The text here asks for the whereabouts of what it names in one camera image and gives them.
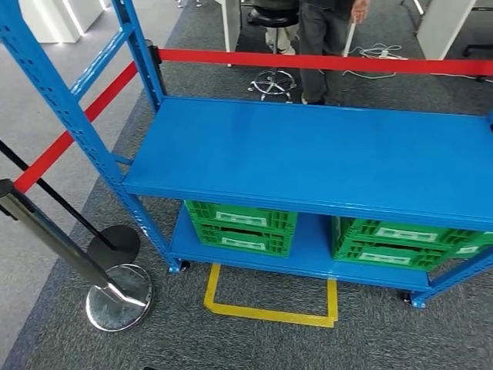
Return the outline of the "person's hand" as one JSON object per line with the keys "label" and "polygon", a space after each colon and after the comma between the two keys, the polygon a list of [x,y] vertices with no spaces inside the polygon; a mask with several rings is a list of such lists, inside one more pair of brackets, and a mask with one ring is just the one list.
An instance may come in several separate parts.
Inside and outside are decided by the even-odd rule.
{"label": "person's hand", "polygon": [[370,0],[354,0],[351,8],[351,17],[355,24],[363,22],[369,12]]}

